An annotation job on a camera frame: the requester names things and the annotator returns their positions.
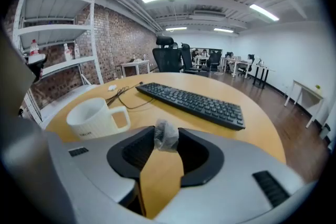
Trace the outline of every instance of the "round wooden table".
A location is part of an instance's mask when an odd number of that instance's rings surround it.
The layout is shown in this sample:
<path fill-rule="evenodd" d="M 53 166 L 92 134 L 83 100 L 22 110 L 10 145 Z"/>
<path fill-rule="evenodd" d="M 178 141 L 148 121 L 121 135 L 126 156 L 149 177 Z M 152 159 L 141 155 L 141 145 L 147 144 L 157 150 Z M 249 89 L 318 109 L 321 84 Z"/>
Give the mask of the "round wooden table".
<path fill-rule="evenodd" d="M 64 142 L 78 141 L 79 139 L 72 133 L 66 123 L 66 117 L 73 107 L 90 98 L 103 97 L 107 99 L 115 95 L 116 90 L 108 91 L 110 85 L 115 84 L 117 89 L 121 89 L 126 86 L 132 87 L 140 81 L 143 83 L 156 82 L 238 104 L 242 108 L 246 128 L 240 131 L 230 130 L 154 100 L 137 109 L 129 110 L 131 129 L 155 125 L 157 119 L 166 119 L 176 127 L 195 129 L 254 144 L 277 160 L 286 163 L 284 149 L 274 125 L 252 99 L 227 84 L 194 74 L 151 73 L 108 82 L 70 102 L 57 113 L 46 130 L 56 132 Z M 139 93 L 136 88 L 121 96 L 121 100 L 129 107 L 143 104 L 150 99 L 145 94 Z M 120 105 L 122 105 L 120 101 L 116 100 L 110 107 Z M 124 125 L 124 119 L 121 115 L 117 115 L 115 120 L 117 125 Z M 182 175 L 183 165 L 177 153 L 153 151 L 140 175 L 142 197 L 148 218 L 155 217 L 176 195 L 180 189 Z"/>

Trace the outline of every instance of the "shelf unit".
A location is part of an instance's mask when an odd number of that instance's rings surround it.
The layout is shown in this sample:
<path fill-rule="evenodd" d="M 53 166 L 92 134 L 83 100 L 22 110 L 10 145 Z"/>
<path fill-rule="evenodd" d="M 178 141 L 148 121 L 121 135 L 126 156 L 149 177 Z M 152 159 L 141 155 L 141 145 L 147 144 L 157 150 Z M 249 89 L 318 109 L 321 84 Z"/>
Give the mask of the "shelf unit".
<path fill-rule="evenodd" d="M 76 16 L 88 5 L 90 5 L 90 14 L 84 25 L 76 25 Z M 81 90 L 72 92 L 61 97 L 61 101 L 55 100 L 52 111 L 58 111 L 66 105 L 67 97 L 71 99 L 77 97 L 83 92 L 83 89 L 90 89 L 91 85 L 82 74 L 80 64 L 87 61 L 94 61 L 99 83 L 103 84 L 103 78 L 100 72 L 99 62 L 96 51 L 96 41 L 94 32 L 94 11 L 95 0 L 19 0 L 13 26 L 13 43 L 22 53 L 29 52 L 30 43 L 35 39 L 40 48 L 60 45 L 64 43 L 76 42 L 76 39 L 86 31 L 91 32 L 91 46 L 93 56 L 65 61 L 43 69 L 42 78 L 51 76 L 56 72 L 78 66 L 83 86 Z M 24 23 L 34 23 L 43 21 L 73 21 L 73 24 L 48 24 L 24 27 Z M 25 102 L 29 112 L 34 120 L 42 127 L 46 127 L 46 120 L 50 120 L 49 109 L 43 108 L 43 113 L 38 107 L 31 90 L 25 95 Z"/>

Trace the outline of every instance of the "white desk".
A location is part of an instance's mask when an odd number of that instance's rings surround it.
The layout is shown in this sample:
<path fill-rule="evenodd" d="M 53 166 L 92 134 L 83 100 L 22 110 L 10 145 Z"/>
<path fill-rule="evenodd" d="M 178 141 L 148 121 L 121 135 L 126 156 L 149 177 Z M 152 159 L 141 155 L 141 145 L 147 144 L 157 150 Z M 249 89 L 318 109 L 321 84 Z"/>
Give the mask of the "white desk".
<path fill-rule="evenodd" d="M 249 69 L 249 67 L 250 67 L 250 65 L 251 65 L 250 63 L 243 62 L 243 61 L 239 61 L 239 60 L 235 60 L 235 59 L 231 59 L 231 58 L 222 58 L 221 61 L 222 61 L 222 68 L 224 69 L 224 73 L 226 72 L 226 62 L 227 62 L 227 61 L 235 62 L 235 67 L 233 68 L 232 77 L 235 77 L 235 75 L 236 75 L 237 64 L 238 64 L 238 63 L 243 63 L 243 64 L 245 64 L 245 65 L 246 65 L 246 73 L 245 73 L 244 78 L 247 78 L 248 69 Z"/>
<path fill-rule="evenodd" d="M 195 57 L 195 65 L 199 66 L 200 65 L 200 60 L 208 60 L 209 56 L 202 56 L 202 55 L 198 55 Z"/>
<path fill-rule="evenodd" d="M 126 77 L 126 73 L 125 73 L 125 67 L 135 67 L 136 69 L 136 74 L 139 75 L 139 65 L 144 65 L 147 64 L 147 73 L 150 73 L 149 70 L 149 60 L 143 60 L 140 62 L 128 62 L 128 63 L 122 63 L 121 64 L 121 68 L 122 68 L 122 75 L 124 77 Z"/>
<path fill-rule="evenodd" d="M 309 92 L 311 95 L 315 96 L 317 99 L 319 99 L 319 105 L 318 105 L 318 108 L 317 108 L 315 114 L 310 118 L 309 122 L 308 122 L 307 125 L 306 125 L 306 128 L 308 128 L 309 125 L 310 125 L 310 123 L 316 119 L 317 114 L 320 112 L 320 109 L 321 109 L 321 107 L 322 107 L 324 98 L 323 98 L 323 96 L 321 96 L 320 94 L 318 94 L 318 93 L 315 92 L 314 90 L 310 89 L 309 87 L 303 85 L 302 83 L 300 83 L 300 82 L 298 82 L 298 81 L 296 81 L 296 80 L 293 80 L 293 85 L 292 85 L 292 88 L 291 88 L 291 90 L 290 90 L 290 92 L 289 92 L 289 94 L 288 94 L 287 100 L 286 100 L 286 102 L 285 102 L 285 106 L 287 106 L 287 104 L 288 104 L 288 102 L 289 102 L 289 99 L 290 99 L 291 94 L 293 93 L 295 84 L 296 84 L 297 86 L 300 86 L 300 87 L 301 87 L 301 90 L 300 90 L 300 93 L 299 93 L 298 97 L 296 98 L 296 100 L 295 100 L 295 102 L 294 102 L 294 105 L 296 105 L 297 101 L 299 100 L 300 96 L 302 95 L 302 90 L 303 90 L 303 89 L 304 89 L 305 91 Z"/>

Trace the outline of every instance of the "black keyboard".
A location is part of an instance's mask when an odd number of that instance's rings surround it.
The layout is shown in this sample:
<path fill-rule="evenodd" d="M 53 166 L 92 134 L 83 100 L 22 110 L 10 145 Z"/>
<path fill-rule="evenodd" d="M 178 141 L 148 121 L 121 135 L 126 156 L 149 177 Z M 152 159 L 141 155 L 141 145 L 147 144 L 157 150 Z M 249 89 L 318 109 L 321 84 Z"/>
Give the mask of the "black keyboard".
<path fill-rule="evenodd" d="M 182 91 L 157 83 L 143 84 L 136 89 L 157 100 L 221 126 L 241 130 L 245 128 L 240 106 Z"/>

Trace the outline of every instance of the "wooden floor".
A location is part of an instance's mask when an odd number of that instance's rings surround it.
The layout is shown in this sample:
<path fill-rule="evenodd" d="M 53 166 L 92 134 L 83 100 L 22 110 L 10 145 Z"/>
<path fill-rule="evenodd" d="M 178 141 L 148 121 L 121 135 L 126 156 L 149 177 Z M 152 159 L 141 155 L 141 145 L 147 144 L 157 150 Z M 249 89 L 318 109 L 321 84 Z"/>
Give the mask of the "wooden floor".
<path fill-rule="evenodd" d="M 228 73 L 212 79 L 224 82 L 243 92 L 254 100 L 269 116 L 284 146 L 287 165 L 293 168 L 308 183 L 317 180 L 329 157 L 327 144 L 319 138 L 319 128 L 309 121 L 301 108 L 289 102 L 284 107 L 285 97 L 271 87 L 262 90 L 253 86 L 253 79 L 235 77 Z"/>

